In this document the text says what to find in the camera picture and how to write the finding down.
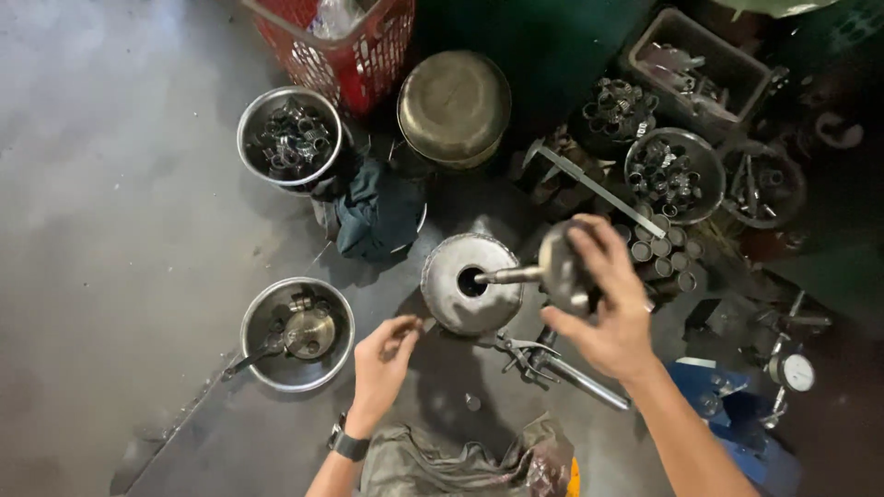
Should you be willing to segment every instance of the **left hand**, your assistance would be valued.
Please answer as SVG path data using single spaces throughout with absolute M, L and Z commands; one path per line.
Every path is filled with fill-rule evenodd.
M 422 326 L 416 316 L 387 319 L 356 346 L 356 395 L 344 428 L 348 436 L 367 439 L 390 409 L 405 380 Z

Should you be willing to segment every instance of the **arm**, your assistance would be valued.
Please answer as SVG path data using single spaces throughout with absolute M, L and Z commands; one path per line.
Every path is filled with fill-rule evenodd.
M 421 326 L 421 320 L 414 316 L 387 319 L 356 346 L 356 393 L 344 425 L 348 436 L 357 440 L 370 438 L 396 400 Z M 313 478 L 306 497 L 350 497 L 361 468 L 362 462 L 331 452 Z
M 572 228 L 568 238 L 604 295 L 598 324 L 550 307 L 541 317 L 596 369 L 620 380 L 644 416 L 676 495 L 758 497 L 654 355 L 644 286 L 622 238 L 603 218 L 575 218 L 586 228 Z

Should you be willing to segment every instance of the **workbench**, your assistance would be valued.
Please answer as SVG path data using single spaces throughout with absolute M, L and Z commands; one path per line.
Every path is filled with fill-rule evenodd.
M 448 236 L 486 233 L 524 261 L 549 227 L 526 196 L 504 180 L 441 177 L 430 186 L 428 197 L 427 222 L 398 260 L 382 265 L 348 260 L 331 244 L 303 275 L 328 281 L 347 298 L 357 342 L 384 319 L 420 305 L 424 260 Z M 682 324 L 701 293 L 682 295 L 655 315 L 652 335 L 661 359 L 682 355 Z M 526 286 L 522 310 L 507 326 L 513 338 L 537 338 L 542 329 L 537 311 L 544 301 L 536 285 Z M 556 348 L 578 369 L 622 392 L 564 339 Z M 494 349 L 425 336 L 385 421 L 419 426 L 456 452 L 467 441 L 481 441 L 500 457 L 523 426 L 548 410 L 575 445 L 583 495 L 671 494 L 635 411 L 618 412 L 564 383 L 549 391 L 525 384 L 515 370 L 501 373 L 509 360 Z M 465 394 L 477 397 L 482 408 L 470 411 Z M 214 380 L 128 495 L 303 495 L 328 453 L 325 443 L 332 425 L 353 395 L 352 359 L 332 381 L 305 394 L 281 394 L 248 372 L 227 382 Z

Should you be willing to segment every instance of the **yellow object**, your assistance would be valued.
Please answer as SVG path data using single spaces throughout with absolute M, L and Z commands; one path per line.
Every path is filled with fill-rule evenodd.
M 577 458 L 571 459 L 571 481 L 568 482 L 567 497 L 580 497 L 580 468 L 577 467 Z

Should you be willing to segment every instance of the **black watch strap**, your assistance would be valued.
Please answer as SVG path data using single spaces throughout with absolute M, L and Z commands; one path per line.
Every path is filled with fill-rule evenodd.
M 344 433 L 344 425 L 347 422 L 347 414 L 340 413 L 338 422 L 331 429 L 331 437 L 329 437 L 328 447 L 343 455 L 347 459 L 359 462 L 365 459 L 365 455 L 369 452 L 369 444 L 371 440 L 358 440 Z

